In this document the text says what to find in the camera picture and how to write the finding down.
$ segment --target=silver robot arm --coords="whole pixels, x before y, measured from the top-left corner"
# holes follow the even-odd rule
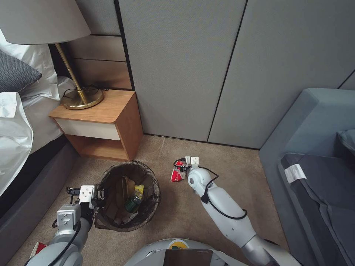
[[[198,157],[187,156],[186,161],[192,166],[187,171],[189,185],[204,198],[206,203],[202,205],[222,234],[240,247],[250,262],[256,266],[300,266],[286,250],[256,234],[245,211],[224,189],[210,182],[211,176],[206,169],[199,168]]]
[[[65,204],[57,211],[58,230],[50,244],[32,257],[28,266],[81,266],[81,251],[92,226],[91,200],[96,194],[96,185],[80,188],[79,203]]]

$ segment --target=lamp shade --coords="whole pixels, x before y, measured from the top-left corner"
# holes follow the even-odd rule
[[[1,0],[0,29],[14,44],[49,44],[90,35],[75,0]]]

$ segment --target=wooden nightstand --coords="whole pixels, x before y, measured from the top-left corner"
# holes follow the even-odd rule
[[[143,130],[133,91],[104,91],[98,105],[68,110],[62,105],[49,116],[81,156],[128,161],[136,156]]]

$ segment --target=beige carpet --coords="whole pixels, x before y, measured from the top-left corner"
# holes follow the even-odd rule
[[[288,248],[258,151],[144,136],[136,159],[154,171],[162,192],[161,204],[152,221],[133,232],[119,233],[93,227],[82,251],[84,266],[124,265],[143,245],[163,238],[200,241],[250,264],[239,248],[220,233],[187,180],[178,183],[169,181],[172,163],[185,155],[199,156],[201,166],[219,174],[216,184],[248,210],[251,223],[261,237]],[[80,158],[64,188],[98,183],[103,172],[114,164],[116,162]],[[56,211],[70,200],[64,188],[8,265],[23,265],[37,241],[48,243],[52,239],[55,229],[51,224]]]

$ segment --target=wastebasket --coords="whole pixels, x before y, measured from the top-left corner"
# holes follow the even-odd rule
[[[138,214],[129,222],[118,224],[109,215],[110,209],[115,208],[116,198],[122,193],[122,179],[127,177],[134,181],[135,185],[144,185],[143,200],[138,207]],[[138,229],[148,223],[154,216],[161,200],[160,188],[153,171],[144,163],[128,161],[112,166],[103,174],[102,181],[97,186],[98,190],[104,190],[104,206],[95,208],[94,224],[96,228],[111,229],[118,232],[129,232]]]

